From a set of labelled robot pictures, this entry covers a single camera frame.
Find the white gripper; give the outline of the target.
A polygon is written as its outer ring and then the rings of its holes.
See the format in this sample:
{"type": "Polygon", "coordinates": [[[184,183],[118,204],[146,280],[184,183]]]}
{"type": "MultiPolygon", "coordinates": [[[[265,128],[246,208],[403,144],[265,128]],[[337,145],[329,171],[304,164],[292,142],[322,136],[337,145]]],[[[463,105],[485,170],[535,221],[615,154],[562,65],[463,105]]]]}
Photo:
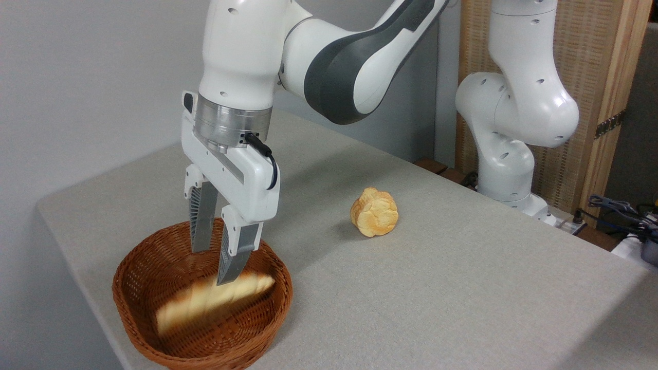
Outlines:
{"type": "Polygon", "coordinates": [[[230,204],[222,208],[220,286],[240,276],[259,248],[263,221],[277,213],[280,185],[272,183],[272,162],[246,140],[248,134],[266,140],[272,108],[224,107],[191,91],[181,101],[181,144],[193,162],[184,182],[193,253],[211,247],[218,191],[230,204]]]}

